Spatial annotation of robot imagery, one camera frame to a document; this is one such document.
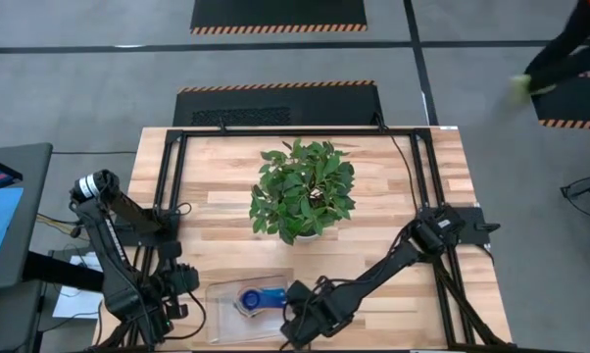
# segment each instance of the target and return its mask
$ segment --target wooden table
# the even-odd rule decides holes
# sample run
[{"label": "wooden table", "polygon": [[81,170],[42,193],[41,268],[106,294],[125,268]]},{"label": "wooden table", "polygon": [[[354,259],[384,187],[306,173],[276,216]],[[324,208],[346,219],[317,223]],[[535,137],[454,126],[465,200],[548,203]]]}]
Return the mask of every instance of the wooden table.
[{"label": "wooden table", "polygon": [[[145,128],[136,155],[129,196],[151,207],[161,164],[166,128]],[[437,162],[446,200],[453,205],[475,204],[461,136],[456,129],[432,128]],[[183,254],[178,260],[199,271],[202,301],[211,283],[247,277],[285,275],[312,287],[320,275],[355,278],[387,251],[397,231],[414,216],[409,179],[401,156],[389,137],[346,136],[331,140],[356,170],[351,196],[356,210],[351,221],[341,221],[312,243],[284,244],[275,235],[254,234],[248,218],[250,188],[258,182],[263,164],[260,151],[285,149],[281,140],[292,137],[192,137],[186,149],[179,201],[193,211],[182,218],[178,239]],[[304,138],[309,143],[312,138]],[[408,137],[396,137],[411,169],[414,166]],[[421,157],[427,165],[425,148]],[[173,150],[169,176],[172,176]],[[171,189],[168,180],[166,190]],[[428,187],[434,200],[432,187]],[[165,204],[169,195],[165,195]],[[505,340],[509,328],[490,259],[475,246],[460,245],[467,298],[482,319]],[[190,315],[175,321],[173,335],[198,327],[201,314],[188,296]],[[462,341],[458,309],[450,299],[457,340]],[[103,338],[118,324],[103,315]],[[168,341],[161,349],[277,349],[282,336],[236,345],[210,345],[204,328],[186,341]],[[354,322],[332,338],[320,337],[314,349],[400,349],[445,347],[439,304],[431,266],[416,264],[388,280],[363,300]]]}]

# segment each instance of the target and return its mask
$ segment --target black pants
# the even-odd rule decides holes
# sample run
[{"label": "black pants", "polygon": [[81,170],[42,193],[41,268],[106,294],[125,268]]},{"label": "black pants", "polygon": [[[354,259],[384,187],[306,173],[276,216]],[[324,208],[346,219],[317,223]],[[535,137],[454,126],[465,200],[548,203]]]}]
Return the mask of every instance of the black pants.
[{"label": "black pants", "polygon": [[590,46],[569,55],[589,37],[590,3],[588,0],[578,0],[563,33],[528,65],[525,73],[532,77],[529,90],[544,88],[590,71]]}]

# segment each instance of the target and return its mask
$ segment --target black mat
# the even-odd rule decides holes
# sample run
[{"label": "black mat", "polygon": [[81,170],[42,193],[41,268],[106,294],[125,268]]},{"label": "black mat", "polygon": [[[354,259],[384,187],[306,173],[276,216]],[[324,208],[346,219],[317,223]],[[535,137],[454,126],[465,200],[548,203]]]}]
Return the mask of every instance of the black mat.
[{"label": "black mat", "polygon": [[192,34],[367,30],[363,0],[196,0]]},{"label": "black mat", "polygon": [[533,103],[542,126],[590,128],[590,74],[559,84]]},{"label": "black mat", "polygon": [[371,80],[186,87],[173,126],[365,126],[375,112]]}]

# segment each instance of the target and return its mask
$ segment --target gray floor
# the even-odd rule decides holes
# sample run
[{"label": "gray floor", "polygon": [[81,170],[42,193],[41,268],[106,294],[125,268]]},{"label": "gray floor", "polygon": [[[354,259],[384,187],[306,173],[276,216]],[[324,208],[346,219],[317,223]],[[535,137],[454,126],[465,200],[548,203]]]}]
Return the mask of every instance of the gray floor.
[{"label": "gray floor", "polygon": [[[0,0],[0,47],[410,38],[401,1],[365,2],[363,33],[190,38],[193,1]],[[549,39],[575,1],[413,2],[421,39],[447,41]],[[590,130],[544,128],[530,107],[504,104],[508,77],[539,49],[426,49],[424,56],[439,122],[460,127],[478,200],[488,221],[502,224],[493,253],[515,341],[590,352],[590,219],[559,193],[590,176]],[[132,150],[144,126],[171,125],[181,86],[322,79],[375,79],[388,124],[426,124],[411,49],[0,55],[0,146]],[[67,191],[76,178],[109,168],[127,182],[132,163],[131,156],[54,156],[40,211],[71,218]],[[581,206],[590,210],[590,197]],[[31,249],[67,242],[37,227]],[[82,349],[92,331],[92,323],[75,322],[48,332],[42,351]]]}]

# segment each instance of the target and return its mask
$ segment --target potted plant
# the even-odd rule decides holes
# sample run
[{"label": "potted plant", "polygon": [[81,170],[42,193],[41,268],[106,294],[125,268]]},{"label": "potted plant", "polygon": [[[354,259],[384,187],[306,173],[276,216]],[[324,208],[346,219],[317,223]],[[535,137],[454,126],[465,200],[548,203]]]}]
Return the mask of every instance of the potted plant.
[{"label": "potted plant", "polygon": [[254,233],[279,233],[292,245],[297,239],[312,239],[323,234],[336,221],[350,220],[355,201],[349,197],[354,184],[354,167],[341,162],[347,153],[334,149],[330,142],[302,146],[282,142],[290,151],[261,152],[267,161],[260,170],[260,183],[252,187],[249,218],[255,219]]}]

